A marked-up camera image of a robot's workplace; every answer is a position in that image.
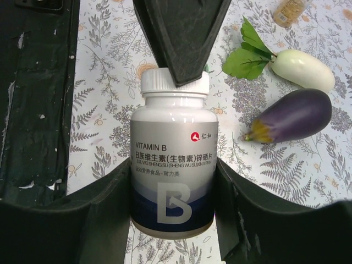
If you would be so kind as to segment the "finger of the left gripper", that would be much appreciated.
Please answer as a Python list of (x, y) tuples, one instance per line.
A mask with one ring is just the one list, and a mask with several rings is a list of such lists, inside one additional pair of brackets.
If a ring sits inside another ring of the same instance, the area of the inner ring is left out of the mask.
[(177, 87), (202, 77), (230, 0), (134, 0), (154, 58)]

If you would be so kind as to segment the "white vitamin B bottle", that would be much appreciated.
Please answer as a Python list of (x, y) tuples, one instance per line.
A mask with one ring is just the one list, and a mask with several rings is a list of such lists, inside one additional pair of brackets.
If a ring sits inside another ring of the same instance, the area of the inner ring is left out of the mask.
[(204, 106), (207, 72), (176, 87), (167, 68), (141, 74), (145, 99), (130, 121), (131, 219), (143, 233), (185, 239), (214, 218), (218, 118)]

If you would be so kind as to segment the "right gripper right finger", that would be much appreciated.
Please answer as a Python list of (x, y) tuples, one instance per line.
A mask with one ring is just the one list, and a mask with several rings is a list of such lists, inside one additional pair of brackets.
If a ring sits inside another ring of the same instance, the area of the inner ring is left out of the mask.
[(351, 263), (351, 202), (313, 209), (216, 168), (216, 225), (226, 263)]

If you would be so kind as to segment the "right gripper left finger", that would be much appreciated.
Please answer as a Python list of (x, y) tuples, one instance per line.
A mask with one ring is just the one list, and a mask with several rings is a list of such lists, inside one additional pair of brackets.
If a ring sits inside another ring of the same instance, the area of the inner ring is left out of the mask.
[(1, 202), (1, 263), (123, 263), (130, 159), (47, 206)]

